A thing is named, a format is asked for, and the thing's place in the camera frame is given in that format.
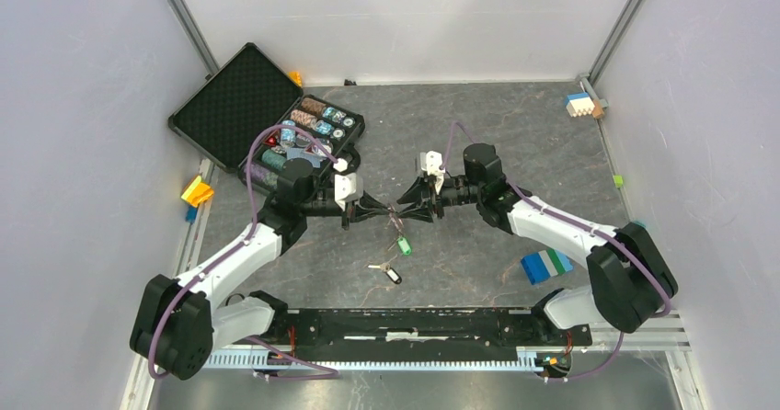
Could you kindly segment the keyring with bunch of keys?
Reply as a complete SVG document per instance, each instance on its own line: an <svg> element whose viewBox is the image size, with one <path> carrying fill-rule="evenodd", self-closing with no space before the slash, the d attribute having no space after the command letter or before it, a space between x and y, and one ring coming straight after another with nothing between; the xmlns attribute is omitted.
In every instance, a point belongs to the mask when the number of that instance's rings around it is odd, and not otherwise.
<svg viewBox="0 0 780 410"><path fill-rule="evenodd" d="M390 223L396 229L397 234L399 236L403 236L404 235L404 224L403 224L402 219L399 217L398 211L392 205L389 205L387 209L388 209L388 217L390 219Z"/></svg>

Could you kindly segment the key with green tag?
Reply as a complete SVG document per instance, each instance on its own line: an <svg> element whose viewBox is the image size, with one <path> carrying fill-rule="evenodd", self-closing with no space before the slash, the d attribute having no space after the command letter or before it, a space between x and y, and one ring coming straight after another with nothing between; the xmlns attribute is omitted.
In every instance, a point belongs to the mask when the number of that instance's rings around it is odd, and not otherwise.
<svg viewBox="0 0 780 410"><path fill-rule="evenodd" d="M412 254L412 246L408 239L402 234L397 233L394 241L395 247L398 249L401 255L410 256Z"/></svg>

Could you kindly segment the key with black tag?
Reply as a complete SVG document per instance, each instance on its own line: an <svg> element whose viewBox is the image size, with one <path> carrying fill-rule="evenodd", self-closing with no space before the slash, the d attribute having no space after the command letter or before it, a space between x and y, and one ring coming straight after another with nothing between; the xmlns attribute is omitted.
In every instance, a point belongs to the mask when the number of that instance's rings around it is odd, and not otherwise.
<svg viewBox="0 0 780 410"><path fill-rule="evenodd" d="M379 265L367 265L366 266L369 269L376 269L383 272L395 285L401 284L403 282L403 278L400 276L400 274L390 266L389 263L382 263Z"/></svg>

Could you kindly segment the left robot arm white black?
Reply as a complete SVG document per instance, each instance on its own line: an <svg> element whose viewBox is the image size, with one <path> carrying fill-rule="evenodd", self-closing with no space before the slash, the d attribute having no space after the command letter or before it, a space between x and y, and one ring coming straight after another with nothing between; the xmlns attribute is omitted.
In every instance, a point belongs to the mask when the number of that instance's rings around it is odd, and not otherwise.
<svg viewBox="0 0 780 410"><path fill-rule="evenodd" d="M275 191L251 223L218 254L176 278L157 275L146 284L130 337L131 349L147 360L154 379L187 380L215 349L260 336L282 341L289 319L270 302L250 296L230 306L233 290L282 256L304 234L310 217L339 217L344 228L387 214L388 205L363 190L362 180L339 159L327 188L317 187L312 164L284 163Z"/></svg>

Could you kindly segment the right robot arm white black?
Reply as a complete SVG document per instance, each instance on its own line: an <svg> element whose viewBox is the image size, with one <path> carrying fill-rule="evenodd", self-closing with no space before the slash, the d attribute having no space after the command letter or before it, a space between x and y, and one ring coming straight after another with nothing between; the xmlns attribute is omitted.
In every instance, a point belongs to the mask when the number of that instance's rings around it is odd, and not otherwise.
<svg viewBox="0 0 780 410"><path fill-rule="evenodd" d="M533 336L554 344L576 325L606 322L633 333L648 319L671 312L678 284L647 229L589 222L517 187L503 171L496 148L473 143L463 151L465 171L450 176L437 152L419 156L419 172L398 199L405 219L433 222L447 207L473 205L488 225L561 252L583 266L590 283L563 289L541 302Z"/></svg>

